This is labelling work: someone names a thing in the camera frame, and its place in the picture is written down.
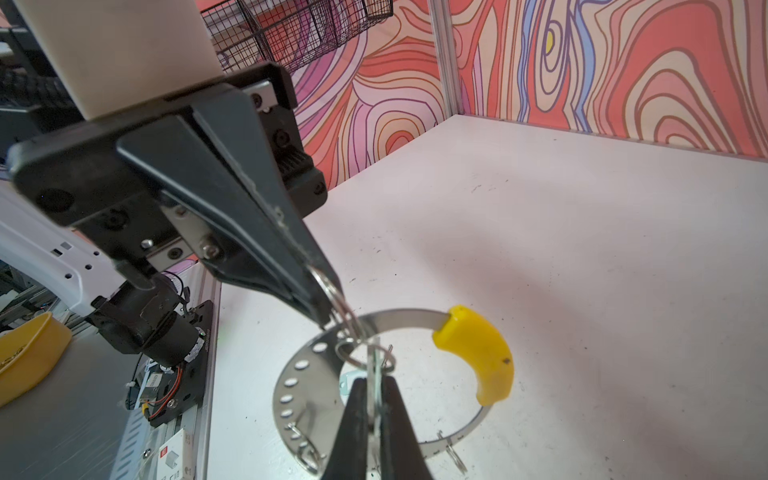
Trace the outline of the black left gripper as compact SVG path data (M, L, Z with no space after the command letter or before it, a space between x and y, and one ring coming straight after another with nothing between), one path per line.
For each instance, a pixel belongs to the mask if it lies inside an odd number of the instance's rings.
M95 243L133 285L185 242L225 283L270 293L319 325L338 277L305 225L327 198L304 150L286 69L266 62L10 148L16 191Z

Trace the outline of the metal keyring organizer yellow grip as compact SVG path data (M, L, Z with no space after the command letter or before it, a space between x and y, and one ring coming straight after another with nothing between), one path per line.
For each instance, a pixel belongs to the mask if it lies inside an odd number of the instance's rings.
M446 454L461 473L468 468L457 443L505 400L515 366L508 343L483 316L465 306L446 312L392 309L356 315L319 270L312 276L326 294L331 326L289 360L273 394L273 417L297 464L317 479L429 479L428 459ZM419 441L393 376L397 361L380 337L401 329L429 331L435 347L473 371L478 412L451 434Z

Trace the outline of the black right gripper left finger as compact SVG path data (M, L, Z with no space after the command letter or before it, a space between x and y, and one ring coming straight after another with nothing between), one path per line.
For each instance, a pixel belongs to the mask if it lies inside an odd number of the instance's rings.
M367 381L356 379L337 430L322 480L362 480L368 459Z

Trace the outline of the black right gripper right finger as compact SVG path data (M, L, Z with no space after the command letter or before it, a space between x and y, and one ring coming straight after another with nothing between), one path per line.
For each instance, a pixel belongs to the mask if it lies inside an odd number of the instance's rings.
M432 480L396 379L382 379L381 476L384 480Z

